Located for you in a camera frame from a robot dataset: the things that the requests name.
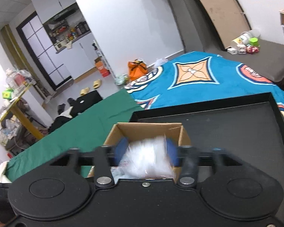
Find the clear plastic bag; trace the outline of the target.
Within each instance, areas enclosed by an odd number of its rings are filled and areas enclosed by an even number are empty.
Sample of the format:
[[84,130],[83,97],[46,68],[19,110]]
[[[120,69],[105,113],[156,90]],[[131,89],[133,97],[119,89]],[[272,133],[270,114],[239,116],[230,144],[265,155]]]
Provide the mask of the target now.
[[121,179],[175,179],[166,140],[165,136],[157,136],[129,143],[119,165],[111,167],[114,182]]

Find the black framed glass door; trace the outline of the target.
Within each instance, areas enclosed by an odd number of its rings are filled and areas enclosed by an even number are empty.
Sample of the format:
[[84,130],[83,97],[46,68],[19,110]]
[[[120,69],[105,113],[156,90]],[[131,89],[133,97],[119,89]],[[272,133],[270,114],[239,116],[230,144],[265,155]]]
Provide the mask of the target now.
[[53,90],[57,90],[71,80],[70,72],[56,53],[57,50],[36,12],[20,23],[16,30],[34,63]]

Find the left yellow slipper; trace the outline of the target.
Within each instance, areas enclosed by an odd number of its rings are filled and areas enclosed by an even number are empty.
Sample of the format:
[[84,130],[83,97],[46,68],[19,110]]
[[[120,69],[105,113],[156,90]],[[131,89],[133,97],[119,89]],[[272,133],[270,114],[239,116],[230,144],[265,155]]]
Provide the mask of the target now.
[[89,91],[90,91],[90,88],[89,88],[89,87],[84,88],[84,89],[81,89],[81,91],[80,91],[80,96],[83,96],[83,95],[88,94]]

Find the yellow leg side table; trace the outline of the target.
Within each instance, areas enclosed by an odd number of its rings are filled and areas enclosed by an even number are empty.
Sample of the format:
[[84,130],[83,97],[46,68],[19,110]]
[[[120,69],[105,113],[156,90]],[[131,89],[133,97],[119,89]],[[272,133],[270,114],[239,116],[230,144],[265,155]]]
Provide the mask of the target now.
[[20,92],[9,102],[9,105],[0,115],[0,124],[6,118],[9,112],[13,113],[20,123],[37,139],[41,140],[43,138],[43,134],[34,127],[34,125],[30,122],[30,120],[25,116],[25,114],[20,110],[17,106],[17,103],[21,100],[21,97],[24,95],[26,91],[29,90],[31,84],[22,87]]

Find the white kitchen cabinet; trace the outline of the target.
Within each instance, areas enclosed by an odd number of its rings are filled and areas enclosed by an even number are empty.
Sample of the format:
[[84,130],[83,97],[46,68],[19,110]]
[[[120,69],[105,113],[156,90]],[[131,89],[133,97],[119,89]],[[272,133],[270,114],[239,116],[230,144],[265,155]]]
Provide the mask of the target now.
[[63,47],[56,53],[73,79],[95,68],[98,56],[93,47],[94,40],[93,33],[89,31],[73,40],[70,49]]

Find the cream fleece blanket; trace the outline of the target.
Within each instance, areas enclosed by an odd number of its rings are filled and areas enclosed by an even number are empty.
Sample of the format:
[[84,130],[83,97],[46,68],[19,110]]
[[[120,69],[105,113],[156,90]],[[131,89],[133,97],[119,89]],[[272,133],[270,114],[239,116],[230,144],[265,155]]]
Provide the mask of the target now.
[[9,161],[4,161],[0,164],[0,183],[12,183],[5,175],[8,162]]

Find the green lid jar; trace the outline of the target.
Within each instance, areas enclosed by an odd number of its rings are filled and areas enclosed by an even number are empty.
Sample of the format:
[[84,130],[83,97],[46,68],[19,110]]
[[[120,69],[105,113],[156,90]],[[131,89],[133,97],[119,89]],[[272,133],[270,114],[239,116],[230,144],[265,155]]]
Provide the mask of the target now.
[[259,39],[257,37],[251,37],[249,39],[248,45],[250,45],[252,47],[259,47]]

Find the black dice stool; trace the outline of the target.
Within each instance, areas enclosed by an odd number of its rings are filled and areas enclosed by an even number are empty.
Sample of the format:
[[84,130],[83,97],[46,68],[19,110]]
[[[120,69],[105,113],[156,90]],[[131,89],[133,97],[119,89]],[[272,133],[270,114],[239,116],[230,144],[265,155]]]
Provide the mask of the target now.
[[89,92],[72,102],[70,116],[74,118],[102,100],[98,91]]

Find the grey door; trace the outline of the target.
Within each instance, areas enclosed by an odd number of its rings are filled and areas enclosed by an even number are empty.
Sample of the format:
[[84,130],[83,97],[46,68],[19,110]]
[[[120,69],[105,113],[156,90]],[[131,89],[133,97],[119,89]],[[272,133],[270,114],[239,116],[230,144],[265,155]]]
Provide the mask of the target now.
[[184,0],[167,0],[171,8],[184,52],[203,51],[193,19]]

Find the white plastic tub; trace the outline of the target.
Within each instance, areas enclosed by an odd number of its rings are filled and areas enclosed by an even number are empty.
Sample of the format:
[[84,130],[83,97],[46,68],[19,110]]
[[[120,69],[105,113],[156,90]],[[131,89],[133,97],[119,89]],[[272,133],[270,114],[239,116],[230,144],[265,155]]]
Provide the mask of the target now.
[[235,39],[233,39],[230,43],[230,47],[236,48],[238,44],[249,44],[249,40],[252,37],[259,38],[260,37],[260,31],[257,29],[252,29],[249,31],[244,31],[241,33],[241,35]]

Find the brown cardboard box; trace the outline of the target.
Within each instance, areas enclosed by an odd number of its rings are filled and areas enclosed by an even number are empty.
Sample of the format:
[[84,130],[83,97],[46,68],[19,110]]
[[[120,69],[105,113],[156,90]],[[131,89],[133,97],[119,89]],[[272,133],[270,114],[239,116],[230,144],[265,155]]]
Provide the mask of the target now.
[[113,125],[104,146],[114,146],[122,138],[135,142],[146,138],[165,136],[179,146],[191,146],[189,135],[181,123],[118,122]]

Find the orange gift bag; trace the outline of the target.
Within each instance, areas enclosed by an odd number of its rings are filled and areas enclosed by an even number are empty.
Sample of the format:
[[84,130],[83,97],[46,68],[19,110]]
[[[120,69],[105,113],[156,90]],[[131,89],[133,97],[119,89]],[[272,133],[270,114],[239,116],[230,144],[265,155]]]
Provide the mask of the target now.
[[129,79],[131,81],[137,80],[138,78],[148,73],[147,65],[144,61],[138,59],[128,62]]

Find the blue patterned blanket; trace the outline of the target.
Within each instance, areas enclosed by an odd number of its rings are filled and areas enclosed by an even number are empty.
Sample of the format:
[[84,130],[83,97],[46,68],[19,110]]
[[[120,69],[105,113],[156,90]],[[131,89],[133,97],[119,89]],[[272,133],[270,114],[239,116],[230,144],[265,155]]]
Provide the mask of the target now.
[[284,91],[250,66],[220,55],[191,52],[126,84],[144,109],[272,93],[284,118]]

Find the black shallow tray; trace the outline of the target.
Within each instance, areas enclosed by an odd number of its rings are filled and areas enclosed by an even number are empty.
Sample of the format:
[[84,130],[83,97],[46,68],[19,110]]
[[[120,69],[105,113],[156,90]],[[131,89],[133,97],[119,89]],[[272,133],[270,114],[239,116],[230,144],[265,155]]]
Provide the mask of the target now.
[[[180,122],[193,146],[225,149],[284,190],[284,119],[270,92],[136,111],[130,122]],[[284,200],[277,216],[284,221]]]

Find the large framed board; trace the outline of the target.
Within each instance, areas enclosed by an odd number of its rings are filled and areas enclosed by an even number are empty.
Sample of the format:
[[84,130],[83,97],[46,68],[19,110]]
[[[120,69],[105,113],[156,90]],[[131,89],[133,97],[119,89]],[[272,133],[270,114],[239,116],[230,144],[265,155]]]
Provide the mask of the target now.
[[222,50],[244,31],[251,30],[250,23],[238,0],[195,0],[205,21],[213,30]]

